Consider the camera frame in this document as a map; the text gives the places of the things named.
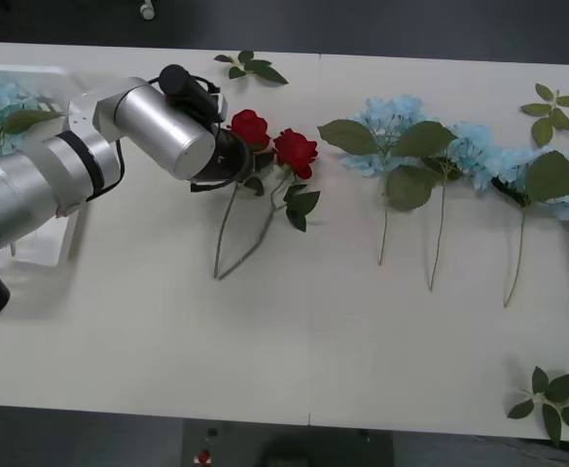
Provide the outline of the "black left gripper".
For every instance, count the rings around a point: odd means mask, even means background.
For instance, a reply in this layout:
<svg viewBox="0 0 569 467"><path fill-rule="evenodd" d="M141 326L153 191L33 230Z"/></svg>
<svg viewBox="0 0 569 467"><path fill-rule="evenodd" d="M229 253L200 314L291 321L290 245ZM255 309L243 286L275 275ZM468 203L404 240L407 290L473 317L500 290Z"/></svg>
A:
<svg viewBox="0 0 569 467"><path fill-rule="evenodd" d="M200 172L201 183L234 182L251 172L253 154L238 135L221 129L215 142L214 154Z"/></svg>

